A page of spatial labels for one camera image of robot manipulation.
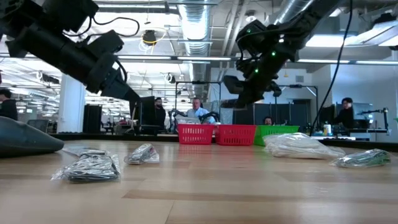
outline wooden table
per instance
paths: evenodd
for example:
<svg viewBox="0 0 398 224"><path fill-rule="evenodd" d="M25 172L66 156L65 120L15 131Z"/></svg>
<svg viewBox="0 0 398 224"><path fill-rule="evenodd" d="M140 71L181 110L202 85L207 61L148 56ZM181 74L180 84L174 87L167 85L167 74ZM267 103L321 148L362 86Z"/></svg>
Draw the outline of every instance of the wooden table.
<svg viewBox="0 0 398 224"><path fill-rule="evenodd" d="M338 169L255 146L169 142L154 143L160 164L128 166L142 142L67 145L77 143L119 154L122 180L50 181L76 159L64 152L1 159L1 224L398 223L397 166Z"/></svg>

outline man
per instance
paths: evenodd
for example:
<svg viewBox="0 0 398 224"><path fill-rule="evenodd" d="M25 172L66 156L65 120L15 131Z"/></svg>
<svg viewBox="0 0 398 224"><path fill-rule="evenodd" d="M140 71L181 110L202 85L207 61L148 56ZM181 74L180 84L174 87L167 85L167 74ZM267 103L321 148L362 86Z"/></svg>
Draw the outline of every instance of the man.
<svg viewBox="0 0 398 224"><path fill-rule="evenodd" d="M199 117L199 116L203 116L203 115L205 115L205 114L208 114L209 113L209 111L208 110L206 110L206 109L204 109L204 108L202 108L201 107L201 101L200 101L200 99L199 98L197 98L197 97L195 97L194 99L193 99L193 101L192 101L192 109L189 109L188 111L187 111L187 116L189 117L189 118L197 118L197 117ZM208 123L214 123L214 122L216 122L216 120L214 119L214 117L209 117L208 119L207 119L207 121L206 122L204 122L204 124L208 124Z"/></svg>
<svg viewBox="0 0 398 224"><path fill-rule="evenodd" d="M11 92L7 89L0 90L0 116L18 120L17 102L11 100Z"/></svg>
<svg viewBox="0 0 398 224"><path fill-rule="evenodd" d="M160 97L155 99L155 113L156 113L156 125L164 128L164 120L166 118L166 110L163 109L162 99Z"/></svg>
<svg viewBox="0 0 398 224"><path fill-rule="evenodd" d="M270 116L264 118L264 125L272 125L272 118Z"/></svg>
<svg viewBox="0 0 398 224"><path fill-rule="evenodd" d="M354 128L353 99L344 98L341 104L343 105L343 109L338 113L333 124L343 123L345 128Z"/></svg>

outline green basket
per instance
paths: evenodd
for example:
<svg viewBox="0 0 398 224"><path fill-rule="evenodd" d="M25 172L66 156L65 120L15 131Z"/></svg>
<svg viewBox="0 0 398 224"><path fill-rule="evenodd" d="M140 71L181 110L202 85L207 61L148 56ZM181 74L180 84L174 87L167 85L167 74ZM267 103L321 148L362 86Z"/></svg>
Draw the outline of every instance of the green basket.
<svg viewBox="0 0 398 224"><path fill-rule="evenodd" d="M256 133L254 135L254 144L257 146L265 146L264 140L262 139L264 136L270 134L296 133L299 130L299 127L300 126L257 126Z"/></svg>

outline plastic basket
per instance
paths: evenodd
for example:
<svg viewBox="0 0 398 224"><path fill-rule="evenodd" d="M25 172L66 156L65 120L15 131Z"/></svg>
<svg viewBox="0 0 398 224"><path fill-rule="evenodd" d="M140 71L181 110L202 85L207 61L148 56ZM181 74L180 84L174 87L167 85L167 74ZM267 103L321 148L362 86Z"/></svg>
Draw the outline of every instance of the plastic basket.
<svg viewBox="0 0 398 224"><path fill-rule="evenodd" d="M177 128L180 144L211 144L212 124L179 124Z"/></svg>
<svg viewBox="0 0 398 224"><path fill-rule="evenodd" d="M220 124L216 127L216 143L222 146L251 146L255 125Z"/></svg>
<svg viewBox="0 0 398 224"><path fill-rule="evenodd" d="M296 133L300 126L257 126L254 135L254 144L257 146L265 146L263 137L270 134L290 134Z"/></svg>

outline clear plastic bag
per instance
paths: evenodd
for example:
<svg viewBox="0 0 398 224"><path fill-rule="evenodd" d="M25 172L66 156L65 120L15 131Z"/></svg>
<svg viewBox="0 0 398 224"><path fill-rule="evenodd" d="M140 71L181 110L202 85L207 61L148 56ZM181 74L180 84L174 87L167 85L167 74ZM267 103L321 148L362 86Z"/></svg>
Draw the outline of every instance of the clear plastic bag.
<svg viewBox="0 0 398 224"><path fill-rule="evenodd" d="M125 163L130 165L140 165L145 162L159 163L159 154L151 144L143 144L135 149L130 155L124 158Z"/></svg>
<svg viewBox="0 0 398 224"><path fill-rule="evenodd" d="M79 160L59 169L51 180L68 180L73 183L117 181L120 178L118 155L83 154Z"/></svg>
<svg viewBox="0 0 398 224"><path fill-rule="evenodd" d="M266 151L275 157L300 159L336 159L345 155L339 148L329 148L302 133L264 136Z"/></svg>
<svg viewBox="0 0 398 224"><path fill-rule="evenodd" d="M392 155L381 149L372 149L365 152L357 152L330 163L332 166L346 168L366 168L390 164Z"/></svg>
<svg viewBox="0 0 398 224"><path fill-rule="evenodd" d="M108 155L109 152L101 149L95 149L87 146L67 146L62 149L65 152L74 154L76 156L82 155Z"/></svg>

